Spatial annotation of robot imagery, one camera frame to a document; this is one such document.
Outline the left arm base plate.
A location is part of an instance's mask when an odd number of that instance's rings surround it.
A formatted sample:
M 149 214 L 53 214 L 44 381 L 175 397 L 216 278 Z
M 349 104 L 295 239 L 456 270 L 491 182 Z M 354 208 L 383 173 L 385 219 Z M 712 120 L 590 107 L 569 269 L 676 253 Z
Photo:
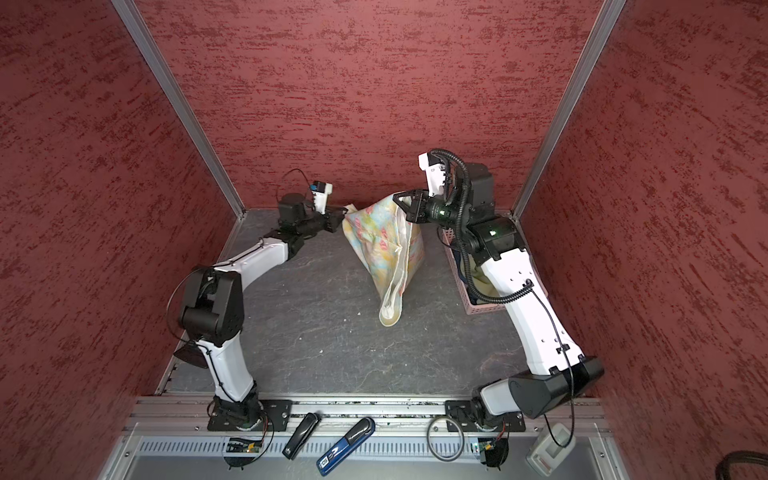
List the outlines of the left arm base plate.
M 269 419 L 268 429 L 275 432 L 285 432 L 288 429 L 288 423 L 291 417 L 293 401 L 288 399 L 268 399 L 261 400 L 262 411 Z M 210 432 L 244 432 L 251 433 L 262 431 L 264 424 L 258 420 L 253 427 L 248 429 L 239 428 L 234 421 L 226 418 L 220 413 L 217 407 L 209 409 L 209 419 L 207 430 Z

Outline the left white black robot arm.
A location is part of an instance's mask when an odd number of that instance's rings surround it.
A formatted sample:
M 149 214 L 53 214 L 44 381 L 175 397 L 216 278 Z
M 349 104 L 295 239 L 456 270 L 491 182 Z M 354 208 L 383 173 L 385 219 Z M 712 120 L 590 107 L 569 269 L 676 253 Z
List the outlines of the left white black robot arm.
M 211 430 L 226 425 L 240 431 L 267 426 L 258 387 L 245 363 L 240 335 L 245 321 L 244 292 L 275 267 L 293 259 L 305 242 L 322 231 L 336 232 L 348 209 L 329 206 L 327 193 L 313 201 L 298 193 L 278 201 L 278 225 L 243 252 L 201 266 L 181 282 L 178 325 L 187 339 L 174 352 L 184 363 L 206 369 L 214 383 Z

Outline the right circuit board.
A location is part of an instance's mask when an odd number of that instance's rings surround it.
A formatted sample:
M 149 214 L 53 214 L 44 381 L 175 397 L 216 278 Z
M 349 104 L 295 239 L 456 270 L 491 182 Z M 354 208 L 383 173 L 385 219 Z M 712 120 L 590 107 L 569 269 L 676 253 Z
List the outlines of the right circuit board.
M 509 455 L 509 443 L 506 438 L 481 438 L 477 443 L 480 463 L 488 468 L 501 469 Z

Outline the olive green skirt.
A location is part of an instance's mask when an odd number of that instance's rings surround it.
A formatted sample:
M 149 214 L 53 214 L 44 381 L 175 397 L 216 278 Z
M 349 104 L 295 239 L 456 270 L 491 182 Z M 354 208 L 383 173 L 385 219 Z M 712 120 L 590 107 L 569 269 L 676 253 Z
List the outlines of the olive green skirt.
M 499 292 L 494 287 L 490 279 L 485 275 L 482 269 L 472 261 L 472 259 L 471 259 L 471 277 L 477 292 L 487 297 L 495 297 L 495 298 L 500 297 Z M 469 289 L 469 287 L 467 287 L 467 292 L 468 292 L 468 297 L 471 303 L 475 305 L 486 304 L 486 301 L 480 299 L 477 295 L 475 295 Z

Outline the circuit board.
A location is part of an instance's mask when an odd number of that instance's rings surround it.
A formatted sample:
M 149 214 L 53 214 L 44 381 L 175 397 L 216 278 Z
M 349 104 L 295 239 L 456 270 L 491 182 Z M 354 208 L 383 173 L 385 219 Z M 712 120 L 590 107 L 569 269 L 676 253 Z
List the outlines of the circuit board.
M 480 463 L 488 468 L 501 469 L 509 455 L 509 443 L 506 438 L 481 438 L 477 443 Z
M 263 444 L 263 440 L 230 437 L 226 442 L 225 453 L 228 455 L 259 455 Z

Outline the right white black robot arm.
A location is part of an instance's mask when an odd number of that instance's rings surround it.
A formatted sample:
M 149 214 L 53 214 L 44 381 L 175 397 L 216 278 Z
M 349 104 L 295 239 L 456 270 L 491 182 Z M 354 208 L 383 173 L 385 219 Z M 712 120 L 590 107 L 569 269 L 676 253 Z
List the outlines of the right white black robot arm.
M 526 355 L 525 371 L 476 390 L 471 421 L 492 429 L 508 414 L 538 418 L 574 402 L 604 367 L 583 353 L 558 319 L 517 227 L 495 210 L 491 173 L 446 150 L 420 155 L 419 167 L 426 188 L 394 194 L 395 204 L 410 223 L 452 232 L 471 297 L 505 308 Z

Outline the left circuit board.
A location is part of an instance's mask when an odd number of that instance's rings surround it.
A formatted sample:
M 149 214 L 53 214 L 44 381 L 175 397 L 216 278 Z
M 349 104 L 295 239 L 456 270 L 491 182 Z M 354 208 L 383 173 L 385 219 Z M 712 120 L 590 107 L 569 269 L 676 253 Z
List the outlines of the left circuit board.
M 259 455 L 263 444 L 263 440 L 230 437 L 226 442 L 225 453 L 228 455 Z

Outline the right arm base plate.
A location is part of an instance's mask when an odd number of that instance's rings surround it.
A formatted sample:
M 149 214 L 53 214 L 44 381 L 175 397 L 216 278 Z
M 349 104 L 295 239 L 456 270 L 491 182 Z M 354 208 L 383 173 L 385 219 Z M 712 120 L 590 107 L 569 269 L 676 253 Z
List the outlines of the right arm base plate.
M 522 433 L 526 431 L 525 420 L 520 412 L 493 415 L 485 409 L 479 398 L 448 400 L 444 406 L 445 414 L 458 423 L 464 432 Z

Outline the blue black stapler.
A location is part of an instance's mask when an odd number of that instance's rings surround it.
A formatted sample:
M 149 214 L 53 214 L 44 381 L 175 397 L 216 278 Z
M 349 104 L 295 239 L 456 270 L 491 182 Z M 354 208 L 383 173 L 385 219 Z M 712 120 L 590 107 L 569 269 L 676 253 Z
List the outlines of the blue black stapler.
M 360 419 L 347 433 L 327 449 L 316 462 L 322 477 L 329 475 L 347 457 L 366 442 L 376 430 L 376 423 L 371 417 Z

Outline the grey plastic holder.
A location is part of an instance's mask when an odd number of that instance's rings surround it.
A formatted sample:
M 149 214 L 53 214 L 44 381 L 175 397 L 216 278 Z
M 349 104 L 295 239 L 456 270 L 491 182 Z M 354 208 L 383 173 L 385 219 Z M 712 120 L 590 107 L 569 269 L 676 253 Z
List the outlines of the grey plastic holder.
M 551 477 L 576 446 L 573 432 L 562 423 L 545 427 L 526 455 L 526 462 L 538 475 Z

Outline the black calculator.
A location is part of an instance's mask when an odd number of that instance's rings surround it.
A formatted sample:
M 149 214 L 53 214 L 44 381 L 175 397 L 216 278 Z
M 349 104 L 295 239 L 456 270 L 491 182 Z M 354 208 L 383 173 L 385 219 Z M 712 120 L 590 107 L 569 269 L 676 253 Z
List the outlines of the black calculator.
M 183 363 L 208 370 L 207 352 L 208 349 L 205 346 L 192 340 L 184 340 L 174 351 L 173 356 Z

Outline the floral pastel skirt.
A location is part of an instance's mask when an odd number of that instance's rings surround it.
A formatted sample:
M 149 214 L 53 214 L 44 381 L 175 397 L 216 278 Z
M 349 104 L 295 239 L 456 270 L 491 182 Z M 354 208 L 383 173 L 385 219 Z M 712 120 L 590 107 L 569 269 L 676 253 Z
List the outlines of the floral pastel skirt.
M 380 323 L 394 326 L 402 315 L 405 290 L 425 259 L 420 226 L 408 222 L 387 197 L 363 209 L 348 205 L 342 229 L 380 297 Z

